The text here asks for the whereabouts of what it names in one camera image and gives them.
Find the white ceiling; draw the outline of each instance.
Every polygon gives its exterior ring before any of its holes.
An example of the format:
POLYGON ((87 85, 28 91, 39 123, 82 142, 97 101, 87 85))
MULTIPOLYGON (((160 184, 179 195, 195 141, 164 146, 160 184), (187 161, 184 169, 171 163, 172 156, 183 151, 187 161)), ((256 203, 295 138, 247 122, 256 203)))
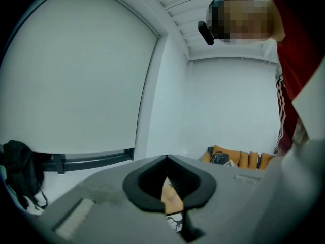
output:
POLYGON ((243 57, 277 62, 276 43, 273 40, 251 45, 226 45, 215 40, 207 45, 200 35, 197 24, 205 20, 206 9, 212 0, 157 0, 169 15, 169 21, 176 25, 186 43, 189 60, 212 57, 243 57))

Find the black backpack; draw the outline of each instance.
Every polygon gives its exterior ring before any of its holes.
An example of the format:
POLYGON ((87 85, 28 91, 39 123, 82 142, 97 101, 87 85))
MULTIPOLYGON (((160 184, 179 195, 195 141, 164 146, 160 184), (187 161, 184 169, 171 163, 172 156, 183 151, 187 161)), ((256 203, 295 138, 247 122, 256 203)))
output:
POLYGON ((4 154, 0 164, 6 169, 5 182, 9 189, 14 191, 21 206, 24 209, 28 208, 28 201, 24 197, 26 196, 38 209, 39 205, 34 195, 41 191, 46 204, 40 208, 46 208, 47 199, 41 190, 44 173, 34 153, 24 143, 13 140, 4 144, 3 148, 4 154))

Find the gray device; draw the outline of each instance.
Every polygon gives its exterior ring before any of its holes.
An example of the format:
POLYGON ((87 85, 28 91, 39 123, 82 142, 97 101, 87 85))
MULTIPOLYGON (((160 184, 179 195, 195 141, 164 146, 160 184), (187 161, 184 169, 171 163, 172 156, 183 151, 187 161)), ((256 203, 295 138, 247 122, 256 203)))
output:
POLYGON ((31 222, 51 243, 277 243, 315 205, 323 153, 323 141, 310 141, 266 171, 177 155, 142 159, 90 176, 31 222), (160 202, 166 176, 184 203, 181 234, 160 202))

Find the person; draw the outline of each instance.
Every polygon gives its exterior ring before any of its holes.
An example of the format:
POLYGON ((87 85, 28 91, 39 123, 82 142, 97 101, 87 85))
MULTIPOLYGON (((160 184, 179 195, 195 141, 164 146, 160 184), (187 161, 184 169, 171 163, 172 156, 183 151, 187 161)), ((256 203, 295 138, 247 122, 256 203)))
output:
POLYGON ((279 136, 274 149, 277 156, 285 155, 293 144, 301 145, 308 141, 308 134, 292 100, 324 56, 317 30, 306 24, 308 16, 306 7, 302 7, 304 0, 301 0, 300 7, 293 1, 297 0, 213 0, 206 14, 206 28, 213 39, 228 44, 267 39, 277 42, 276 88, 280 114, 279 136))

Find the white stripe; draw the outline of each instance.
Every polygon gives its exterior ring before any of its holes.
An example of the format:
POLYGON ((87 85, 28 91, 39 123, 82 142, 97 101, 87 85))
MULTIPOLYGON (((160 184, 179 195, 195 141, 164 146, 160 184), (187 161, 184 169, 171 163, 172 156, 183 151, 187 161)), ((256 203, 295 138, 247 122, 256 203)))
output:
POLYGON ((285 111, 284 111, 284 105, 285 105, 285 102, 284 102, 284 97, 283 97, 283 94, 282 94, 282 90, 281 90, 281 83, 279 84, 279 88, 280 88, 280 96, 282 97, 282 100, 281 100, 281 103, 280 106, 281 106, 281 110, 280 110, 280 118, 282 116, 282 111, 283 111, 283 118, 281 120, 281 125, 280 125, 280 131, 281 131, 281 134, 279 135, 279 138, 278 138, 278 142, 277 142, 277 146, 280 142, 280 140, 282 139, 283 137, 283 134, 284 134, 284 131, 283 131, 283 124, 284 124, 284 120, 285 120, 285 111))

